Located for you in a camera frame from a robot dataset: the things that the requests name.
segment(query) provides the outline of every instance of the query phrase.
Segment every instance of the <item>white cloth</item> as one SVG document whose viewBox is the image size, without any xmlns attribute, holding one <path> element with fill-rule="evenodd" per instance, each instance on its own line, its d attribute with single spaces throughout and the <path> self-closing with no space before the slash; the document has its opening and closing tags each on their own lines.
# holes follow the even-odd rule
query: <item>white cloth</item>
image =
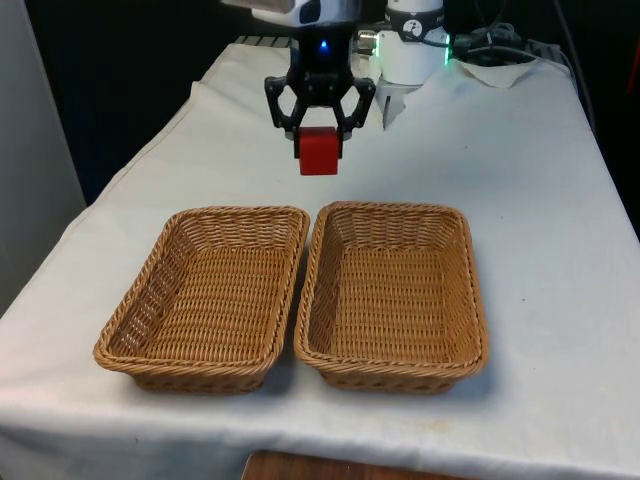
<svg viewBox="0 0 640 480">
<path fill-rule="evenodd" d="M 386 132 L 354 133 L 337 177 L 301 177 L 263 96 L 287 62 L 227 49 L 0 320 L 4 479 L 232 480 L 257 449 L 487 479 L 637 478 L 640 249 L 569 78 L 539 64 L 501 90 L 445 68 Z M 171 214 L 315 215 L 338 199 L 468 216 L 491 340 L 482 374 L 435 397 L 346 392 L 288 351 L 261 391 L 211 397 L 147 393 L 93 361 Z"/>
</svg>

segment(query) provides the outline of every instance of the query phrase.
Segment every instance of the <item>wooden floor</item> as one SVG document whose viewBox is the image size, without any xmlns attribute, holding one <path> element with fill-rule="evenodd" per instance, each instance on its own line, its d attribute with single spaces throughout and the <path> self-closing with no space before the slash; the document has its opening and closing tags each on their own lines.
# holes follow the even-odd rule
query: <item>wooden floor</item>
<svg viewBox="0 0 640 480">
<path fill-rule="evenodd" d="M 417 473 L 408 470 L 374 467 L 361 463 L 339 462 L 284 453 L 259 452 L 249 457 L 242 480 L 464 480 Z"/>
</svg>

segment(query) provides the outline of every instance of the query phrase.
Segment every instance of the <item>green light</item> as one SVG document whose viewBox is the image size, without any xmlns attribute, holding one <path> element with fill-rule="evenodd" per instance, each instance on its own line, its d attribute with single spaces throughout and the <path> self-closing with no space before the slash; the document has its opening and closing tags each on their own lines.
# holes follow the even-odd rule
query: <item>green light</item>
<svg viewBox="0 0 640 480">
<path fill-rule="evenodd" d="M 447 35 L 447 45 L 449 45 L 445 51 L 444 51 L 444 64 L 447 65 L 449 63 L 449 60 L 451 60 L 451 43 L 450 42 L 451 37 L 449 35 Z"/>
</svg>

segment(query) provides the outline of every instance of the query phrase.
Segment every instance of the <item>white device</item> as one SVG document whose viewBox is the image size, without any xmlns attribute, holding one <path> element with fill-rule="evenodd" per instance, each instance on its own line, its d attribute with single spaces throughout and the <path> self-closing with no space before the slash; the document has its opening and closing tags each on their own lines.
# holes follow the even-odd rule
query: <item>white device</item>
<svg viewBox="0 0 640 480">
<path fill-rule="evenodd" d="M 378 34 L 377 56 L 389 83 L 419 86 L 442 67 L 448 55 L 448 34 L 442 27 L 443 0 L 390 0 L 387 20 L 394 27 Z"/>
</svg>

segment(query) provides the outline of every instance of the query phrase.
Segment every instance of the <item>basket rim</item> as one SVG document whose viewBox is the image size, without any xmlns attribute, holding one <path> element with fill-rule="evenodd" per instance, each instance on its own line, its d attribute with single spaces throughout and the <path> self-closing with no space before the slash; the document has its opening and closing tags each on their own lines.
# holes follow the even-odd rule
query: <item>basket rim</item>
<svg viewBox="0 0 640 480">
<path fill-rule="evenodd" d="M 156 263 L 161 258 L 168 244 L 168 239 L 173 234 L 176 226 L 189 216 L 201 216 L 217 213 L 227 214 L 289 214 L 297 217 L 297 228 L 292 228 L 295 233 L 296 243 L 291 252 L 287 252 L 291 258 L 290 267 L 286 274 L 285 295 L 280 301 L 279 310 L 276 317 L 276 326 L 273 330 L 272 338 L 264 342 L 265 349 L 261 357 L 235 362 L 211 362 L 211 361 L 191 361 L 172 359 L 151 359 L 142 356 L 118 356 L 108 351 L 108 346 L 117 328 L 125 319 L 126 314 L 137 300 L 137 297 L 144 285 L 151 277 Z M 183 210 L 172 215 L 165 223 L 165 226 L 156 240 L 151 253 L 147 257 L 142 269 L 138 273 L 135 281 L 127 290 L 122 301 L 118 304 L 115 312 L 103 327 L 100 337 L 93 349 L 93 356 L 96 362 L 108 370 L 127 373 L 134 376 L 139 375 L 198 375 L 201 377 L 215 377 L 222 375 L 254 375 L 271 368 L 281 353 L 284 346 L 284 335 L 291 308 L 293 288 L 297 276 L 298 266 L 304 250 L 310 224 L 310 217 L 307 212 L 293 206 L 257 206 L 257 207 L 204 207 Z"/>
<path fill-rule="evenodd" d="M 421 211 L 443 212 L 456 217 L 462 226 L 465 240 L 466 264 L 469 271 L 469 283 L 474 304 L 474 325 L 476 327 L 476 355 L 462 363 L 437 362 L 401 362 L 376 360 L 367 358 L 345 358 L 329 355 L 313 350 L 309 344 L 309 325 L 311 321 L 311 305 L 315 296 L 315 285 L 319 273 L 319 257 L 322 251 L 325 225 L 329 215 L 339 210 L 365 211 Z M 300 360 L 326 374 L 387 374 L 409 375 L 412 377 L 459 378 L 468 377 L 482 370 L 489 361 L 488 333 L 482 297 L 478 288 L 475 271 L 475 257 L 471 244 L 471 231 L 464 214 L 453 208 L 435 204 L 417 203 L 375 203 L 375 202 L 334 202 L 322 208 L 318 213 L 313 229 L 311 251 L 307 262 L 307 274 L 298 307 L 298 318 L 294 334 L 294 350 Z"/>
</svg>

